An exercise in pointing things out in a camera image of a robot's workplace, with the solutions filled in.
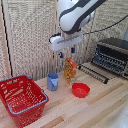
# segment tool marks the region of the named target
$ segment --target red basket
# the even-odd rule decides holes
[[[26,75],[0,81],[0,98],[18,128],[39,119],[49,101],[44,91]]]

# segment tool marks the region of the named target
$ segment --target wooden countertop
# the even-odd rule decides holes
[[[109,128],[128,100],[128,81],[115,76],[108,84],[77,70],[75,82],[85,83],[90,93],[85,98],[72,94],[71,85],[59,74],[58,89],[47,89],[47,78],[36,81],[49,97],[42,117],[25,128]],[[17,128],[0,101],[0,128]]]

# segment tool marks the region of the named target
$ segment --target basket handle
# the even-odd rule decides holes
[[[32,79],[31,77],[28,77],[27,75],[19,75],[19,76],[26,76],[28,79]],[[5,80],[1,80],[0,82],[4,82],[4,81],[7,81],[7,80],[12,80],[12,79],[14,79],[14,78],[17,78],[17,77],[19,77],[19,76],[15,76],[15,77],[11,77],[11,78],[8,78],[8,79],[5,79]]]
[[[23,112],[25,112],[25,111],[27,111],[27,110],[30,110],[30,109],[32,109],[32,108],[34,108],[34,107],[36,107],[36,106],[38,106],[38,105],[40,105],[40,104],[43,104],[43,103],[45,103],[45,102],[48,101],[48,97],[47,97],[47,95],[43,92],[43,90],[41,91],[41,93],[46,97],[46,100],[44,100],[44,101],[42,101],[42,102],[40,102],[40,103],[38,103],[38,104],[35,104],[35,105],[33,105],[33,106],[31,106],[31,107],[25,109],[25,110],[22,110],[22,111],[20,111],[20,112],[15,113],[15,112],[12,111],[12,109],[11,109],[11,107],[10,107],[9,104],[7,104],[7,106],[8,106],[8,108],[9,108],[10,112],[11,112],[13,115],[21,114],[21,113],[23,113]]]

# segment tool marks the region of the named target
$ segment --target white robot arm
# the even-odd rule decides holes
[[[66,34],[55,34],[50,38],[51,50],[60,51],[63,48],[82,42],[81,27],[94,16],[94,10],[106,0],[58,0],[57,18],[59,27]]]

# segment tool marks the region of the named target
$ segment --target blue plastic cup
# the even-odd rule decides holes
[[[57,73],[49,73],[47,75],[47,88],[51,91],[57,90],[58,87],[58,74]]]

